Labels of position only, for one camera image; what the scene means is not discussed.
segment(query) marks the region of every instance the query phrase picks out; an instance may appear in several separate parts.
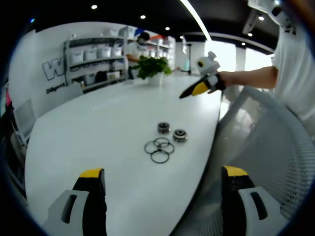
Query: white t-shirt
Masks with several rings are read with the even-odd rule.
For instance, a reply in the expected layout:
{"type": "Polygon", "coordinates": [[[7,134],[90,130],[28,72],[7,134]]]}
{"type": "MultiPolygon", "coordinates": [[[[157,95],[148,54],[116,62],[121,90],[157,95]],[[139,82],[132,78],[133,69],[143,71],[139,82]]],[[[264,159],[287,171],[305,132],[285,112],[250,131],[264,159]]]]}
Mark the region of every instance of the white t-shirt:
{"type": "MultiPolygon", "coordinates": [[[[126,53],[125,55],[133,55],[135,58],[139,58],[141,55],[141,51],[139,50],[139,45],[137,42],[132,42],[127,45],[126,53]]],[[[138,63],[128,61],[129,66],[135,66],[138,63]]]]}
{"type": "Polygon", "coordinates": [[[315,142],[315,59],[302,28],[280,28],[273,65],[278,69],[275,98],[299,117],[315,142]]]}

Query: black rubber ring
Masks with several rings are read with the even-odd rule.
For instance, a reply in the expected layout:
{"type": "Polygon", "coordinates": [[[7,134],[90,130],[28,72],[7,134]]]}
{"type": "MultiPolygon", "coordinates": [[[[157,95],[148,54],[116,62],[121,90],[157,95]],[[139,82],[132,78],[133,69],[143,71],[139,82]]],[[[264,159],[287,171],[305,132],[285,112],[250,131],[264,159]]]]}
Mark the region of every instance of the black rubber ring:
{"type": "Polygon", "coordinates": [[[158,147],[159,146],[159,142],[158,142],[158,145],[156,145],[155,144],[155,141],[149,141],[149,142],[147,142],[145,145],[144,145],[144,151],[147,153],[147,154],[152,154],[152,153],[154,153],[154,152],[148,152],[147,151],[147,146],[148,146],[148,144],[150,144],[150,143],[153,143],[156,147],[158,147]]]}
{"type": "Polygon", "coordinates": [[[157,164],[164,164],[165,162],[167,162],[167,161],[169,160],[169,153],[166,152],[166,151],[164,151],[164,150],[158,149],[158,150],[156,150],[155,152],[153,152],[153,153],[150,154],[150,158],[151,158],[151,160],[152,160],[154,163],[157,163],[157,164]],[[157,152],[167,154],[167,159],[166,159],[165,161],[161,161],[161,162],[155,161],[152,156],[153,156],[153,154],[155,154],[155,153],[157,153],[157,152]]]}
{"type": "Polygon", "coordinates": [[[167,144],[170,144],[170,141],[167,139],[167,138],[157,138],[157,139],[154,139],[153,142],[158,142],[158,144],[160,144],[160,142],[158,141],[159,139],[162,139],[162,140],[166,140],[167,141],[167,144]]]}
{"type": "Polygon", "coordinates": [[[159,150],[165,151],[165,150],[163,150],[161,148],[166,148],[168,146],[172,146],[173,150],[171,152],[167,152],[167,151],[165,151],[165,152],[167,152],[168,154],[172,154],[175,151],[175,147],[171,143],[169,143],[167,146],[161,146],[162,144],[166,144],[166,143],[159,144],[158,147],[157,147],[159,150]]]}

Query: window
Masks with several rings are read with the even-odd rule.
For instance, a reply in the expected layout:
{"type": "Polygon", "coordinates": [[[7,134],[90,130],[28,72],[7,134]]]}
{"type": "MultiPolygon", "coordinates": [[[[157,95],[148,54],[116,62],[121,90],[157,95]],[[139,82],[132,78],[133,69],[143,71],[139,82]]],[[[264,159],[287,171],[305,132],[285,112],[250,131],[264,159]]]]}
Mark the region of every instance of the window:
{"type": "Polygon", "coordinates": [[[245,70],[257,70],[266,66],[272,66],[271,57],[253,49],[246,49],[245,70]]]}
{"type": "Polygon", "coordinates": [[[231,43],[219,41],[206,41],[205,56],[212,51],[217,55],[217,61],[220,64],[218,71],[235,71],[236,70],[236,47],[231,43]]]}

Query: white table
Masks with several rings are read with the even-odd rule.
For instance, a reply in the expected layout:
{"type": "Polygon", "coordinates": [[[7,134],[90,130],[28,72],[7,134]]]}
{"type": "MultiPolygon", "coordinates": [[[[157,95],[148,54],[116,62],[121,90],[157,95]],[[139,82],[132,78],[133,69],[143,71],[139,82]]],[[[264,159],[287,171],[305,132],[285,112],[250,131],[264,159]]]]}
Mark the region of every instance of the white table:
{"type": "Polygon", "coordinates": [[[181,219],[204,171],[219,118],[221,92],[179,99],[197,77],[169,76],[88,93],[36,121],[25,163],[29,211],[40,225],[47,209],[85,170],[104,168],[109,236],[167,236],[181,219]],[[159,122],[184,129],[175,143],[159,122]],[[175,152],[156,164],[146,142],[167,137],[175,152]]]}

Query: wall lettering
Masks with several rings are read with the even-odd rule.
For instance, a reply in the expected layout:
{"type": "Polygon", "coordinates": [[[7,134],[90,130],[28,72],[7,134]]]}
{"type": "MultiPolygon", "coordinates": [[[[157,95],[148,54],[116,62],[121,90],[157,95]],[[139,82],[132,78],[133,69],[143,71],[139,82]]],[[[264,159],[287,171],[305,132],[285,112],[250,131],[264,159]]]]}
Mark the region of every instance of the wall lettering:
{"type": "Polygon", "coordinates": [[[64,66],[63,66],[64,58],[61,57],[60,59],[56,58],[53,59],[51,62],[47,61],[42,64],[46,79],[52,80],[55,76],[62,76],[64,75],[64,66]]]}
{"type": "Polygon", "coordinates": [[[51,92],[56,92],[57,89],[62,88],[62,87],[65,87],[65,83],[62,83],[62,84],[55,86],[55,87],[51,87],[49,89],[46,89],[46,94],[49,94],[51,92]]]}

